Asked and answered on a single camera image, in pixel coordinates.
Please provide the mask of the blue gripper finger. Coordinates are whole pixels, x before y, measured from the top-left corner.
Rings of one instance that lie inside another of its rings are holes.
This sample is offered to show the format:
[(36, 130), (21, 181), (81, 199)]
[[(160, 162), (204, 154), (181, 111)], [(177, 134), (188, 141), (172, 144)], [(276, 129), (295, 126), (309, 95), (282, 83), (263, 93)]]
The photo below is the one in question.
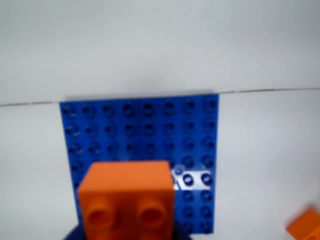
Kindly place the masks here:
[[(69, 232), (64, 240), (86, 240), (84, 226), (80, 223), (71, 232)], [(174, 222), (172, 240), (192, 240), (186, 230), (178, 223)]]

